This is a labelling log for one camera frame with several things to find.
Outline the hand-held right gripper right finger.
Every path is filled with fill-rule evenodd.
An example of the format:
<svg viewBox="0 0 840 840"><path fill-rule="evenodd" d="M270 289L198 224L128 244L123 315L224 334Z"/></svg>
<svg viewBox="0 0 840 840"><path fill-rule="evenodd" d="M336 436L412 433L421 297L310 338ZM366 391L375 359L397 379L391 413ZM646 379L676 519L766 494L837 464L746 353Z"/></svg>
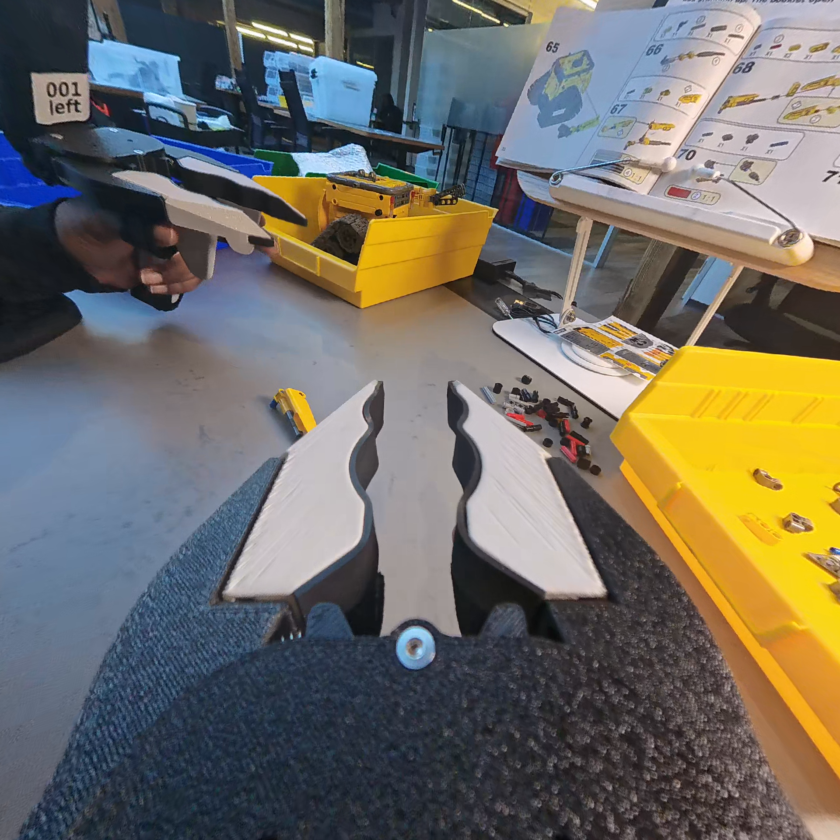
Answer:
<svg viewBox="0 0 840 840"><path fill-rule="evenodd" d="M550 607L602 605L608 588L559 482L560 463L459 381L447 388L455 435L450 574L458 629L476 636L496 607L548 632Z"/></svg>

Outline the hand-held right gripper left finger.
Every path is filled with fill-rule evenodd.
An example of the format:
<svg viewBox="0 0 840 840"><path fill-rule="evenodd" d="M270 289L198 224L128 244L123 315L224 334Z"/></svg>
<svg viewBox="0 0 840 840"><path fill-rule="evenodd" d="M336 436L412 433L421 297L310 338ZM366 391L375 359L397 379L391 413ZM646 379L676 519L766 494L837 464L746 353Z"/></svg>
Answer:
<svg viewBox="0 0 840 840"><path fill-rule="evenodd" d="M336 605L354 635L379 636L384 577L368 487L379 458L384 384L371 381L289 447L222 579L225 603L280 605L285 636Z"/></svg>

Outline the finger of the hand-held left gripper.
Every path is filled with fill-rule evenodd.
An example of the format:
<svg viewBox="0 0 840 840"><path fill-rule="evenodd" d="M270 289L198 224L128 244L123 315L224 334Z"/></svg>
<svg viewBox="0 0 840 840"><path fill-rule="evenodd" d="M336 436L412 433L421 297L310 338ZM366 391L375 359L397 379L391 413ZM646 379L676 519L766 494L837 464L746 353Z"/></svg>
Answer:
<svg viewBox="0 0 840 840"><path fill-rule="evenodd" d="M257 211L192 192L163 175L139 171L120 171L115 177L123 186L134 186L163 200L168 224L216 238L241 255L255 247L268 248L273 237L259 222Z"/></svg>
<svg viewBox="0 0 840 840"><path fill-rule="evenodd" d="M193 193L257 211L286 223L308 226L307 216L285 199L252 178L209 159L189 154L172 155L171 175Z"/></svg>

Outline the yellow brick arm with axle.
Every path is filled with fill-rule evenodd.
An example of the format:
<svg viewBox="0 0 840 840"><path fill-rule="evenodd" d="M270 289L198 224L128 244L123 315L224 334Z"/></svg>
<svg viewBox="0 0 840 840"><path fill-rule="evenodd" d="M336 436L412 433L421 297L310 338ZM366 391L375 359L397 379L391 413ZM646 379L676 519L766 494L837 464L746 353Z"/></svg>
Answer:
<svg viewBox="0 0 840 840"><path fill-rule="evenodd" d="M304 392L295 388L280 388L269 402L269 408L282 414L294 435L299 438L312 431L317 421Z"/></svg>

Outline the person's left forearm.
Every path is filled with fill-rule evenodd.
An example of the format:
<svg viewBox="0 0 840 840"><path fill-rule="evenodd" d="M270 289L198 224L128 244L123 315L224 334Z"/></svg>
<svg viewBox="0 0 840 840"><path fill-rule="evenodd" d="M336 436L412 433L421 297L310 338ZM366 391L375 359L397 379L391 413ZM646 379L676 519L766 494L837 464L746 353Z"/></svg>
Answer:
<svg viewBox="0 0 840 840"><path fill-rule="evenodd" d="M2 363L45 346L81 321L66 292L84 287L88 276L58 238L56 210L65 201L2 206Z"/></svg>

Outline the grey desk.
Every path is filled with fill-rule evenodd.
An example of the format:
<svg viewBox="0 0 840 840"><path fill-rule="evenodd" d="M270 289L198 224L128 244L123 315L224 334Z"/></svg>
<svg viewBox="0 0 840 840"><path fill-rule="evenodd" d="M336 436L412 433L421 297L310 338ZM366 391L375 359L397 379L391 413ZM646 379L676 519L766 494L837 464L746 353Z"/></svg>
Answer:
<svg viewBox="0 0 840 840"><path fill-rule="evenodd" d="M302 389L321 421L384 383L369 492L386 634L413 617L458 633L448 382L478 393L529 374L540 392L576 398L449 287L362 310L225 249L172 313L127 295L73 298L80 326L2 364L2 838L39 801L148 583L288 447L268 408L277 388Z"/></svg>

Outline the pile of black red pieces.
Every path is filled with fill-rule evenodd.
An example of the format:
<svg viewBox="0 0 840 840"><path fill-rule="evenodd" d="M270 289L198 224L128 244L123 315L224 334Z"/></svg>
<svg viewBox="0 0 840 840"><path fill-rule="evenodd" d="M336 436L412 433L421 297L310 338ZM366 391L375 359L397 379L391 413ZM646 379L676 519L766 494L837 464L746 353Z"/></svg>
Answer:
<svg viewBox="0 0 840 840"><path fill-rule="evenodd" d="M532 376L532 383L523 385L519 377L509 383L483 385L479 395L549 456L562 457L585 474L601 475L602 466L595 459L589 435L592 418L580 413L573 398L539 390Z"/></svg>

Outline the clear bubble wrap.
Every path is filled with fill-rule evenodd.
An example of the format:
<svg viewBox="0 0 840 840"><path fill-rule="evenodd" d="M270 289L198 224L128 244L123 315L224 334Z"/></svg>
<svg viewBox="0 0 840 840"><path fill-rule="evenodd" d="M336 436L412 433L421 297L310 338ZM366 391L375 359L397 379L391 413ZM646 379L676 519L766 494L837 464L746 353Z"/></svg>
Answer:
<svg viewBox="0 0 840 840"><path fill-rule="evenodd" d="M363 146L348 143L325 152L290 152L300 176L322 177L341 173L370 174L373 165Z"/></svg>

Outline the yellow tracked brick robot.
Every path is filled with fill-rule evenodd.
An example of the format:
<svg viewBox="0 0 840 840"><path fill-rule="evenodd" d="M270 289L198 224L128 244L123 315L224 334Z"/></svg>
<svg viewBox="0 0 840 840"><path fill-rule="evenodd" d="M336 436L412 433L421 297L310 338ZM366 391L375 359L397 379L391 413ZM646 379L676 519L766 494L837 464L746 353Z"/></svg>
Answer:
<svg viewBox="0 0 840 840"><path fill-rule="evenodd" d="M319 233L312 246L357 265L370 224L402 219L428 208L456 205L466 195L464 183L442 191L358 170L328 174L318 209Z"/></svg>

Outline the white translucent storage box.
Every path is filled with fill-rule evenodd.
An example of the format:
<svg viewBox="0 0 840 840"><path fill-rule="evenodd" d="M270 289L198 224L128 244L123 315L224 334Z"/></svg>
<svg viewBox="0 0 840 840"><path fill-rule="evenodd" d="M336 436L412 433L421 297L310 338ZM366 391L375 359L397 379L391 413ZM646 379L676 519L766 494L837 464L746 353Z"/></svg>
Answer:
<svg viewBox="0 0 840 840"><path fill-rule="evenodd" d="M372 69L326 56L309 67L311 116L318 121L370 126L377 76Z"/></svg>

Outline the yellow black sticker sheet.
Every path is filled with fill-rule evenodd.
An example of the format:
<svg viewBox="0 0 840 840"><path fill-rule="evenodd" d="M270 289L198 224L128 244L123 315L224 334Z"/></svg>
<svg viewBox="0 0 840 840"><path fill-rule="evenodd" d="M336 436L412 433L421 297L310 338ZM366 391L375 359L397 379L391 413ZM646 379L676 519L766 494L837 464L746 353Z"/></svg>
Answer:
<svg viewBox="0 0 840 840"><path fill-rule="evenodd" d="M587 370L604 375L632 375L649 382L677 348L616 317L575 321L553 331L563 353Z"/></svg>

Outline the yellow storage bin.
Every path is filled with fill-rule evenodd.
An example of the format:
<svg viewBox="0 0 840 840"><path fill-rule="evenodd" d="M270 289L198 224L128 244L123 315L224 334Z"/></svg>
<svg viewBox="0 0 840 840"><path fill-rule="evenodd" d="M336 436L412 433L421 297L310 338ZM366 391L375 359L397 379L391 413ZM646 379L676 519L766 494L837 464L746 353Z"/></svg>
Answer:
<svg viewBox="0 0 840 840"><path fill-rule="evenodd" d="M621 470L835 774L839 362L686 347L620 417ZM781 491L752 478L756 468ZM810 534L782 530L795 511Z"/></svg>
<svg viewBox="0 0 840 840"><path fill-rule="evenodd" d="M258 175L255 181L308 218L300 227L267 216L276 244L272 261L362 309L471 276L497 215L494 207L462 198L407 218L376 219L353 265L312 246L326 176Z"/></svg>

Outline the white book stand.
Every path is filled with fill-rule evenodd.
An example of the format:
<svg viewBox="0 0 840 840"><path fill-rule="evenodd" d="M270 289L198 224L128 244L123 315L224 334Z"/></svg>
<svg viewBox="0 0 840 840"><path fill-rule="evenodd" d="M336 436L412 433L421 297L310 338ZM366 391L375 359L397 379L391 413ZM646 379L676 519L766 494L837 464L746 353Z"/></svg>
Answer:
<svg viewBox="0 0 840 840"><path fill-rule="evenodd" d="M805 233L788 234L793 223L783 227L778 222L697 205L681 209L676 202L665 198L640 195L569 173L545 178L520 171L518 183L532 200L579 217L572 261L562 293L563 310L557 317L562 325L583 324L576 316L573 302L594 222L730 264L727 278L689 336L688 346L697 343L746 268L820 291L839 291L838 247L815 243ZM586 370L561 349L558 338L542 332L531 318L503 319L493 325L492 331L615 421L647 385L632 375L606 375L601 366L594 371Z"/></svg>

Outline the open building instruction booklet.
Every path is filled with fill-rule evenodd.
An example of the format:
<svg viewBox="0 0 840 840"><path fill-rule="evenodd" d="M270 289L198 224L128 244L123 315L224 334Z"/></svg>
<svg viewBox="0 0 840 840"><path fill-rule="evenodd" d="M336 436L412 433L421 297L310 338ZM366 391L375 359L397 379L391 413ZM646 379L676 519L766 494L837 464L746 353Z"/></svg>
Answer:
<svg viewBox="0 0 840 840"><path fill-rule="evenodd" d="M838 245L838 2L558 7L497 150Z"/></svg>

